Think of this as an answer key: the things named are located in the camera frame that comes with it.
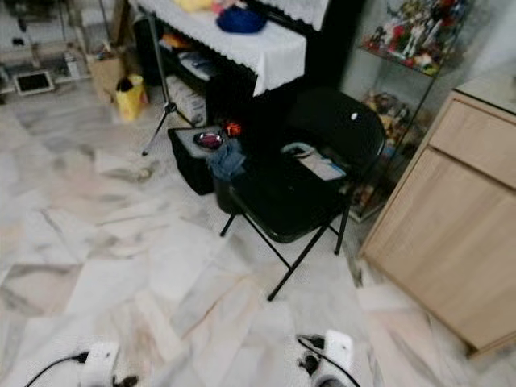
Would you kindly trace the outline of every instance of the yellow item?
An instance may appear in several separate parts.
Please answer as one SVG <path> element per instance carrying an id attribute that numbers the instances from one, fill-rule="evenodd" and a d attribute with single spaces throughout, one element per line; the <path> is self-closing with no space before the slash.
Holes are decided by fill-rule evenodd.
<path id="1" fill-rule="evenodd" d="M 380 121 L 383 124 L 384 128 L 388 130 L 393 123 L 394 118 L 388 114 L 379 114 Z"/>
<path id="2" fill-rule="evenodd" d="M 120 115 L 124 121 L 134 121 L 142 109 L 148 104 L 144 88 L 144 79 L 140 75 L 132 74 L 129 77 L 132 88 L 128 91 L 117 91 L 116 101 L 119 104 Z"/>
<path id="3" fill-rule="evenodd" d="M 173 0 L 186 12 L 195 12 L 211 7 L 212 0 Z"/>
<path id="4" fill-rule="evenodd" d="M 174 48 L 190 48 L 190 44 L 179 35 L 163 34 L 163 41 Z"/>

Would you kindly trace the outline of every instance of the denim cloth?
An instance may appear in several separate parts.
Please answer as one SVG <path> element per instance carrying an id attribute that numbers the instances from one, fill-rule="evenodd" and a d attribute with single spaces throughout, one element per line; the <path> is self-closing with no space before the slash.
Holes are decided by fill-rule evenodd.
<path id="1" fill-rule="evenodd" d="M 245 155 L 237 139 L 225 141 L 216 153 L 207 158 L 213 175 L 223 181 L 231 181 L 233 177 L 243 173 L 244 161 Z"/>

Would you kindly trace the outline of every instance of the cardboard box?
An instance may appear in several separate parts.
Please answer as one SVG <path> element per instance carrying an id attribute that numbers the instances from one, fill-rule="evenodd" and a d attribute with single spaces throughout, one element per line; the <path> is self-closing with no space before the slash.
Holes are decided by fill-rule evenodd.
<path id="1" fill-rule="evenodd" d="M 120 56 L 110 59 L 97 60 L 88 58 L 88 68 L 94 83 L 94 88 L 101 101 L 106 104 L 116 101 L 116 85 L 126 76 L 123 60 Z"/>
<path id="2" fill-rule="evenodd" d="M 196 127 L 206 125 L 206 100 L 191 90 L 186 83 L 175 75 L 167 77 L 170 98 L 177 104 L 177 109 Z"/>

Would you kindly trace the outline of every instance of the black cable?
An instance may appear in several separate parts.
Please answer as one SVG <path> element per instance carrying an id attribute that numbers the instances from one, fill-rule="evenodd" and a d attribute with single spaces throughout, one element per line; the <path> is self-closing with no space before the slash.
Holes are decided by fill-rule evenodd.
<path id="1" fill-rule="evenodd" d="M 334 362 L 332 359 L 326 357 L 322 352 L 320 352 L 316 347 L 313 347 L 312 345 L 309 345 L 307 343 L 304 343 L 304 340 L 308 340 L 305 335 L 296 335 L 296 339 L 298 340 L 298 343 L 300 343 L 303 347 L 308 349 L 309 351 L 313 352 L 315 355 L 322 357 L 325 361 L 333 365 L 334 367 L 338 368 L 340 371 L 344 372 L 347 376 L 347 378 L 352 381 L 353 385 L 355 387 L 360 387 L 358 382 L 355 380 L 354 377 L 352 377 L 348 371 L 346 371 L 344 368 L 339 366 L 336 362 Z"/>
<path id="2" fill-rule="evenodd" d="M 34 383 L 41 375 L 43 375 L 44 373 L 46 373 L 50 368 L 52 368 L 54 365 L 57 365 L 59 363 L 64 363 L 65 361 L 68 361 L 68 360 L 75 360 L 76 362 L 80 363 L 80 364 L 84 364 L 86 362 L 86 359 L 88 358 L 88 354 L 89 352 L 81 352 L 80 354 L 78 355 L 74 355 L 74 356 L 66 356 L 62 359 L 59 359 L 59 360 L 56 360 L 52 363 L 50 363 L 47 367 L 43 368 L 40 372 L 38 372 L 38 374 L 33 377 L 31 379 L 31 381 L 29 381 L 25 387 L 29 387 L 30 385 L 32 385 L 32 383 Z"/>

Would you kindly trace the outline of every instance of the yellow bag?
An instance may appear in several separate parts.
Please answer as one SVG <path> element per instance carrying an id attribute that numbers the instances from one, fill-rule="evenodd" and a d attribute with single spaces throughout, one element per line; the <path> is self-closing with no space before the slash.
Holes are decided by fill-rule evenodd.
<path id="1" fill-rule="evenodd" d="M 174 0 L 186 12 L 195 12 L 211 7 L 212 0 Z"/>
<path id="2" fill-rule="evenodd" d="M 145 93 L 144 79 L 136 74 L 131 74 L 127 78 L 132 83 L 132 87 L 128 91 L 117 91 L 116 101 L 119 104 L 122 119 L 134 121 L 144 106 L 148 104 L 148 99 Z"/>

